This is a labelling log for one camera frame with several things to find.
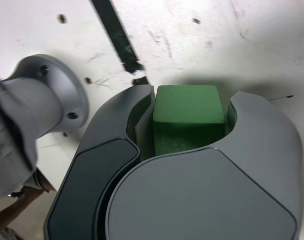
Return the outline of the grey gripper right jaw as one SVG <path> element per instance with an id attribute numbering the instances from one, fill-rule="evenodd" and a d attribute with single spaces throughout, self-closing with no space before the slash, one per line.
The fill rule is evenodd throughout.
<path id="1" fill-rule="evenodd" d="M 108 240 L 296 240 L 302 142 L 265 98 L 238 92 L 221 140 L 157 156 L 129 171 L 108 204 Z"/>

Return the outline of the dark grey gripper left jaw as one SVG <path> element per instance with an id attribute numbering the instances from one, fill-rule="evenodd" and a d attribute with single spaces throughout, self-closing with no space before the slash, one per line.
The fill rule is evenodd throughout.
<path id="1" fill-rule="evenodd" d="M 102 240 L 107 205 L 121 178 L 154 155 L 154 87 L 135 85 L 90 121 L 44 223 L 47 240 Z"/>

